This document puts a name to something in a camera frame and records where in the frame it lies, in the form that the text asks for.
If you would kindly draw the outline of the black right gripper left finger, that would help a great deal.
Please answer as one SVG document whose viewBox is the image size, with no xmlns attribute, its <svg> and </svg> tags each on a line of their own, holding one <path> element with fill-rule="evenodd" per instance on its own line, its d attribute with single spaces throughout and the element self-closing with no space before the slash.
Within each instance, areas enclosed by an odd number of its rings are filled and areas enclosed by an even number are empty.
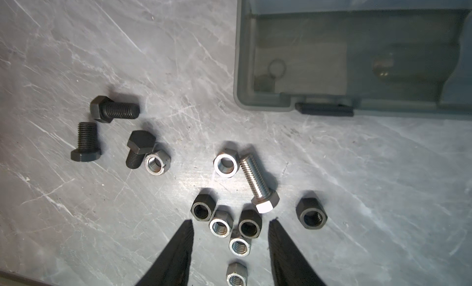
<svg viewBox="0 0 472 286">
<path fill-rule="evenodd" d="M 194 244 L 192 220 L 185 220 L 137 286 L 188 285 Z"/>
</svg>

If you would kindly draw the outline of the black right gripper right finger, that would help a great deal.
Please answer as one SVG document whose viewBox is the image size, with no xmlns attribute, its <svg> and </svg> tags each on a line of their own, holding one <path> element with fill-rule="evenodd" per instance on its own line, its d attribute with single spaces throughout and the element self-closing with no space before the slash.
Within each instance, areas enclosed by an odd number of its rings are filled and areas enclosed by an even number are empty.
<svg viewBox="0 0 472 286">
<path fill-rule="evenodd" d="M 275 286 L 326 285 L 277 219 L 269 223 L 268 242 Z"/>
</svg>

